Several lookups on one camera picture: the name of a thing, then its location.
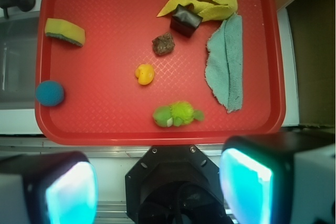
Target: yellow rubber duck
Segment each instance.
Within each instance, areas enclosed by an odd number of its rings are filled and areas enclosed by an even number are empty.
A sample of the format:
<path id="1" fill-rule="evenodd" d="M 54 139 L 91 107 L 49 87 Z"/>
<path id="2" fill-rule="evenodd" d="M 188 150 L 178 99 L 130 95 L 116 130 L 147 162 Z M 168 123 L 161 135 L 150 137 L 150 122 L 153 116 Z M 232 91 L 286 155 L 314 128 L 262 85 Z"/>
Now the yellow rubber duck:
<path id="1" fill-rule="evenodd" d="M 141 64 L 135 70 L 135 76 L 140 85 L 147 85 L 154 79 L 154 68 L 150 64 Z"/>

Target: brown stone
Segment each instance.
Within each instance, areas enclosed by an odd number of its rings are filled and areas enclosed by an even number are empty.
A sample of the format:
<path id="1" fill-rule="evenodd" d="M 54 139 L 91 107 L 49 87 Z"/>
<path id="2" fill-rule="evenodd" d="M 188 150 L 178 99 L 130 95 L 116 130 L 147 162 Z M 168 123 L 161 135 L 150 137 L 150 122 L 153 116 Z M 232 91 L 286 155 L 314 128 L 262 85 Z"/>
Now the brown stone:
<path id="1" fill-rule="evenodd" d="M 153 50 L 157 55 L 165 55 L 173 51 L 175 43 L 171 33 L 165 33 L 152 40 Z"/>

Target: teal towel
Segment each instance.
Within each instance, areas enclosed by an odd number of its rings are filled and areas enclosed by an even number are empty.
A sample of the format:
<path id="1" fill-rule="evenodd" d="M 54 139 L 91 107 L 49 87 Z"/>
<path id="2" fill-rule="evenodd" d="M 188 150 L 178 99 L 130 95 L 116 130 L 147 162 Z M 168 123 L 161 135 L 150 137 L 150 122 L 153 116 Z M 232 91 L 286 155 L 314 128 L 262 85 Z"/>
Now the teal towel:
<path id="1" fill-rule="evenodd" d="M 227 112 L 243 105 L 243 24 L 241 16 L 233 14 L 223 21 L 207 43 L 209 58 L 205 77 L 214 96 Z"/>

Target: blue ball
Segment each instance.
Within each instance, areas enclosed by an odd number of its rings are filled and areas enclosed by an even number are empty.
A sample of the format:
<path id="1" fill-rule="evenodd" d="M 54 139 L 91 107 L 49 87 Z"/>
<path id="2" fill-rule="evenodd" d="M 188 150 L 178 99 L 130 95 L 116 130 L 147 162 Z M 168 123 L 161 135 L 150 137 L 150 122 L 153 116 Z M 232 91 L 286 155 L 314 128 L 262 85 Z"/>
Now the blue ball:
<path id="1" fill-rule="evenodd" d="M 56 106 L 64 99 L 64 90 L 56 81 L 44 81 L 36 89 L 36 100 L 44 106 Z"/>

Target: green toy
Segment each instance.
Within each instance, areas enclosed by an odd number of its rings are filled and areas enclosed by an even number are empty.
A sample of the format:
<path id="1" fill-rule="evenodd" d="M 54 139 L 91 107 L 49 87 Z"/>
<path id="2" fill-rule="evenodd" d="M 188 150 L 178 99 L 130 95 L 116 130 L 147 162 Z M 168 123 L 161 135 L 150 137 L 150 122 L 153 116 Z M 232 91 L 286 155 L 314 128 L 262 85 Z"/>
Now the green toy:
<path id="1" fill-rule="evenodd" d="M 175 102 L 168 106 L 161 106 L 153 113 L 155 123 L 160 127 L 187 125 L 204 120 L 204 114 L 200 110 L 194 110 L 188 102 Z"/>

